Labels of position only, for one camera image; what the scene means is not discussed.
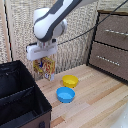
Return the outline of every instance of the cabinet drawer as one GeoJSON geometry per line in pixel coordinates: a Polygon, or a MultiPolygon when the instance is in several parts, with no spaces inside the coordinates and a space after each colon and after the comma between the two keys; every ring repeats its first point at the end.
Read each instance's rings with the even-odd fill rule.
{"type": "Polygon", "coordinates": [[[93,43],[89,63],[128,80],[128,52],[93,43]]]}
{"type": "MultiPolygon", "coordinates": [[[[100,14],[99,21],[108,14],[100,14]]],[[[128,50],[128,16],[111,15],[97,27],[95,41],[128,50]]]]}

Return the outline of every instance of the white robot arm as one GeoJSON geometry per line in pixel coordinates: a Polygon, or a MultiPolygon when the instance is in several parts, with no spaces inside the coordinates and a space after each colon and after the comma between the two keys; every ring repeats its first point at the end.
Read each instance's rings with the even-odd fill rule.
{"type": "Polygon", "coordinates": [[[37,60],[57,52],[56,38],[67,30],[64,19],[71,11],[98,0],[58,0],[51,9],[40,8],[34,11],[34,34],[36,44],[27,46],[27,59],[37,60]]]}

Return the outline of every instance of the wooden floor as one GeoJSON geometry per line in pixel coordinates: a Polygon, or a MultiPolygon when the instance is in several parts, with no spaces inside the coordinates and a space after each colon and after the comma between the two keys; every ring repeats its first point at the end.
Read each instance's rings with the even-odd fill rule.
{"type": "Polygon", "coordinates": [[[51,128],[110,128],[128,102],[128,86],[82,65],[62,72],[55,80],[37,81],[46,98],[51,103],[51,128]],[[57,100],[56,90],[62,87],[64,75],[79,78],[75,99],[64,104],[57,100]]]}

